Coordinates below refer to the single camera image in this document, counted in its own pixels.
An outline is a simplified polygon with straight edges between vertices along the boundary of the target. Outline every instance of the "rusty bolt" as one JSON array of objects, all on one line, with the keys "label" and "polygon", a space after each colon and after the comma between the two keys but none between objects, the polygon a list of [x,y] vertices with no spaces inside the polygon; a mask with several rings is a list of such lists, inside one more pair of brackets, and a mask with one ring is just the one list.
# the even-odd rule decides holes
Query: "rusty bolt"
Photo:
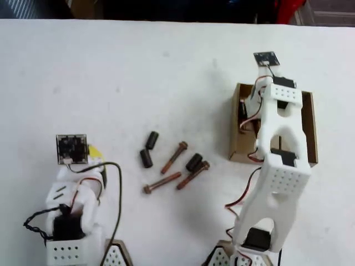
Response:
[{"label": "rusty bolt", "polygon": [[178,186],[176,187],[177,190],[183,189],[192,179],[198,176],[202,171],[208,170],[210,168],[210,164],[207,161],[203,161],[201,163],[201,168],[199,168],[196,172],[191,173],[187,178],[182,180]]},{"label": "rusty bolt", "polygon": [[165,185],[166,183],[169,183],[170,181],[174,180],[174,179],[177,179],[178,177],[181,176],[181,172],[177,172],[177,173],[174,173],[172,174],[171,176],[168,176],[168,177],[165,177],[163,178],[162,180],[159,180],[158,182],[155,182],[154,184],[152,185],[146,185],[144,188],[143,188],[143,191],[146,193],[146,194],[151,194],[151,192],[162,186],[162,185]]},{"label": "rusty bolt", "polygon": [[182,141],[179,143],[179,148],[175,151],[174,155],[170,158],[170,160],[166,163],[166,165],[161,169],[161,173],[165,174],[173,162],[179,157],[179,155],[187,149],[187,143]]}]

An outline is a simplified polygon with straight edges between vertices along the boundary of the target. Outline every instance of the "black rubber spacer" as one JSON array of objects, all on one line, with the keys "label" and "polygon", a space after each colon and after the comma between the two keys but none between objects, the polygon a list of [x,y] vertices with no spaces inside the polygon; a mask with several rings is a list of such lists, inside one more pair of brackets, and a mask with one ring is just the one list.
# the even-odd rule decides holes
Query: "black rubber spacer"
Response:
[{"label": "black rubber spacer", "polygon": [[156,143],[156,140],[158,139],[158,137],[159,137],[159,133],[152,131],[148,137],[148,140],[146,141],[145,147],[148,150],[152,150],[155,146],[155,143]]},{"label": "black rubber spacer", "polygon": [[186,169],[190,172],[194,172],[194,170],[197,168],[201,161],[202,156],[200,154],[194,154],[194,156],[186,164]]},{"label": "black rubber spacer", "polygon": [[151,161],[149,151],[144,149],[140,151],[140,157],[142,158],[142,163],[144,168],[151,168],[153,166],[153,162]]}]

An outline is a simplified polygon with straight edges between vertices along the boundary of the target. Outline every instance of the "circuit board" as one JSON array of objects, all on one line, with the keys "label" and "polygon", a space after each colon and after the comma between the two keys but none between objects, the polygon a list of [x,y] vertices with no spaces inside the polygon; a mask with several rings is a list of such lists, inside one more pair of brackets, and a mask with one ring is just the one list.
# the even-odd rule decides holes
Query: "circuit board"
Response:
[{"label": "circuit board", "polygon": [[260,67],[274,67],[280,65],[274,52],[254,53],[254,58],[257,65]]},{"label": "circuit board", "polygon": [[88,163],[86,134],[57,135],[57,158],[59,165]]}]

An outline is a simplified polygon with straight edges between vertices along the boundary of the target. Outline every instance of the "bolt head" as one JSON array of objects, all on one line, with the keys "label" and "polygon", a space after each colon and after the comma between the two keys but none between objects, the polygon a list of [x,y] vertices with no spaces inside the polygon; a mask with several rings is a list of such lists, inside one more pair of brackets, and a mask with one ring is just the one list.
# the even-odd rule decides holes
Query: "bolt head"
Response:
[{"label": "bolt head", "polygon": [[144,188],[143,188],[143,191],[146,193],[146,194],[151,194],[151,189],[148,185],[146,185]]},{"label": "bolt head", "polygon": [[182,147],[184,150],[186,150],[188,145],[185,141],[182,141],[179,143],[179,146]]},{"label": "bolt head", "polygon": [[210,164],[207,161],[203,161],[202,163],[203,163],[203,168],[205,170],[208,170],[210,168]]}]

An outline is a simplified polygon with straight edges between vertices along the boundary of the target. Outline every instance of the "brown cardboard box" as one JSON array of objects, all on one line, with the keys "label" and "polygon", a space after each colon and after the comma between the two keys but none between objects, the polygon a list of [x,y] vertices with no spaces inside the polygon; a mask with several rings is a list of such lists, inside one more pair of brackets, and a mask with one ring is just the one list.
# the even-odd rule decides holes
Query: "brown cardboard box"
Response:
[{"label": "brown cardboard box", "polygon": [[[237,84],[233,98],[232,98],[232,121],[231,121],[231,137],[230,137],[230,147],[229,147],[229,160],[235,162],[253,163],[247,154],[254,151],[254,144],[256,140],[256,135],[258,131],[257,125],[252,125],[249,123],[246,132],[241,132],[239,130],[240,121],[238,120],[239,114],[239,104],[240,100],[247,98],[250,95],[253,85],[247,84]],[[308,161],[313,167],[318,163],[318,152],[317,152],[317,134],[316,134],[316,123],[315,123],[315,113],[313,107],[313,97],[312,93],[303,91],[302,92],[303,108],[302,108],[302,127],[303,132],[306,134],[307,139],[307,150],[308,150]],[[287,145],[282,141],[281,137],[274,138],[271,141],[271,147],[277,148],[282,147],[283,150],[288,150]]]},{"label": "brown cardboard box", "polygon": [[95,0],[66,0],[74,18],[94,19]]}]

